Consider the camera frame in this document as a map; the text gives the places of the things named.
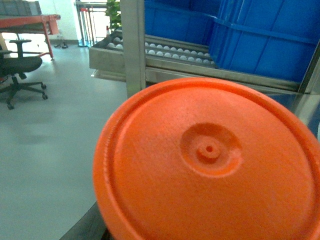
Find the stainless steel frame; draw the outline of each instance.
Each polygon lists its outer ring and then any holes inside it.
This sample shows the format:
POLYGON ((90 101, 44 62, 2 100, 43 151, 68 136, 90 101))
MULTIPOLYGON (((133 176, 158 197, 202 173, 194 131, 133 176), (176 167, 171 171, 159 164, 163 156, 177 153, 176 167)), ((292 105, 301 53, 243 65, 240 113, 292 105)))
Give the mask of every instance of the stainless steel frame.
POLYGON ((146 87, 145 1, 121 0, 123 53, 128 98, 146 87))
MULTIPOLYGON (((122 33, 115 32, 114 38, 116 36, 123 37, 123 51, 92 47, 90 49, 90 67, 97 70, 93 74, 95 77, 117 81, 125 81, 126 79, 128 97, 145 88, 146 81, 159 83, 183 77, 220 78, 267 93, 320 93, 319 46, 302 84, 149 55, 145 54, 145 40, 185 49, 197 49, 204 53, 208 52, 208 47, 145 35, 144 0, 121 0, 120 4, 122 33)), ((111 40, 105 39, 104 41, 105 44, 108 44, 108 41, 111 40)))

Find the black office chair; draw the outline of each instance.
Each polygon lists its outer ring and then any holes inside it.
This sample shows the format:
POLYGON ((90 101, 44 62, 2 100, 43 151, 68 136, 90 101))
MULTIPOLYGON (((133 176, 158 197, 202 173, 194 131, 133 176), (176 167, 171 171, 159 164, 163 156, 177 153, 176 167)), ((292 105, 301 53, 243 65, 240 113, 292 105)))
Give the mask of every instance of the black office chair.
POLYGON ((42 81, 38 82, 27 82, 19 83, 16 74, 19 75, 21 79, 26 79, 27 76, 24 73, 32 72, 38 69, 42 64, 42 59, 39 56, 27 56, 23 57, 23 43, 31 42, 31 40, 11 40, 10 43, 15 43, 17 45, 18 57, 15 58, 4 58, 5 54, 10 54, 12 51, 4 51, 0 46, 0 78, 11 75, 13 83, 3 89, 0 89, 0 94, 4 92, 9 92, 9 97, 6 99, 6 104, 8 109, 14 109, 11 104, 11 100, 17 91, 27 90, 31 92, 37 92, 42 94, 43 99, 48 99, 48 96, 43 91, 47 88, 42 81), (43 90, 38 90, 36 88, 30 87, 33 85, 41 85, 43 90))

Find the white ball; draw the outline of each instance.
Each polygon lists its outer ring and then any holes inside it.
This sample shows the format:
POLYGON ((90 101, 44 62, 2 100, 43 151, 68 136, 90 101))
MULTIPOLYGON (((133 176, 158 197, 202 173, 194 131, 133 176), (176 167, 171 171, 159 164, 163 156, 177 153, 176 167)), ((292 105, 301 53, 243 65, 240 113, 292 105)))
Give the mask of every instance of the white ball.
POLYGON ((107 46, 108 46, 109 48, 115 48, 115 47, 116 47, 115 44, 112 43, 112 42, 110 42, 107 46))
POLYGON ((117 46, 115 46, 116 49, 124 49, 124 46, 122 46, 121 44, 118 44, 117 46))
POLYGON ((188 60, 188 58, 187 58, 185 55, 182 55, 182 56, 180 57, 180 59, 181 59, 181 60, 188 60))

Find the metal post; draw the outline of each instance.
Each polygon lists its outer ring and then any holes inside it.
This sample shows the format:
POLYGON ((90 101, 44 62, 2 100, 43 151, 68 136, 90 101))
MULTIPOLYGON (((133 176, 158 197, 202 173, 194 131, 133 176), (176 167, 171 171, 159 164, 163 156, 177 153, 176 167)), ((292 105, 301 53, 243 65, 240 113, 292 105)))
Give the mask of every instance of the metal post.
POLYGON ((146 87, 145 1, 121 0, 123 54, 128 98, 146 87))
POLYGON ((299 93, 320 94, 320 41, 299 88, 299 93))

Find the blue plastic crate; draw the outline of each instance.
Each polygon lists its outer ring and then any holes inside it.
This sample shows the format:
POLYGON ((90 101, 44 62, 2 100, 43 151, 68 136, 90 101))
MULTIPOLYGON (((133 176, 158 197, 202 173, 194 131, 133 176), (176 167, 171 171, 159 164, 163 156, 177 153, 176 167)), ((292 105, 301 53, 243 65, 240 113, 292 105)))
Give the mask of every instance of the blue plastic crate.
POLYGON ((190 10, 217 16, 221 0, 191 0, 190 10))
POLYGON ((148 0, 149 2, 166 4, 170 7, 175 7, 179 9, 189 9, 190 0, 148 0))
POLYGON ((217 18, 302 38, 320 38, 319 0, 222 0, 217 18))
POLYGON ((319 23, 319 0, 222 0, 209 52, 220 68, 300 83, 319 23))
POLYGON ((157 37, 208 46, 214 17, 145 1, 145 33, 157 37))
POLYGON ((209 53, 223 69, 300 83, 317 41, 215 20, 209 53))

